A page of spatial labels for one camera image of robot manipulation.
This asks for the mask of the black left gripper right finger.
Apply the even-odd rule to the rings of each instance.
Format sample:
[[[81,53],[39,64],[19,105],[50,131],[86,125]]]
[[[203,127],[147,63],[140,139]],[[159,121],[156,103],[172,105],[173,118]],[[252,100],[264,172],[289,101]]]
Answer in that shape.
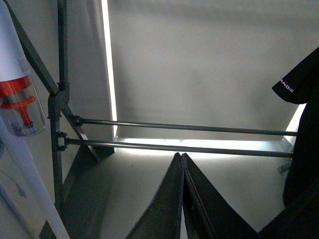
[[[189,239],[259,239],[258,233],[224,200],[184,153],[183,211]]]

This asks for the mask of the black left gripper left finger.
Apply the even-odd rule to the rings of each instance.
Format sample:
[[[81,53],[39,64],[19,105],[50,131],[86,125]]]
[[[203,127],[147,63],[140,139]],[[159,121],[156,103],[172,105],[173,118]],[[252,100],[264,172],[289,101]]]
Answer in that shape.
[[[133,226],[128,239],[180,238],[184,165],[175,153],[151,203]]]

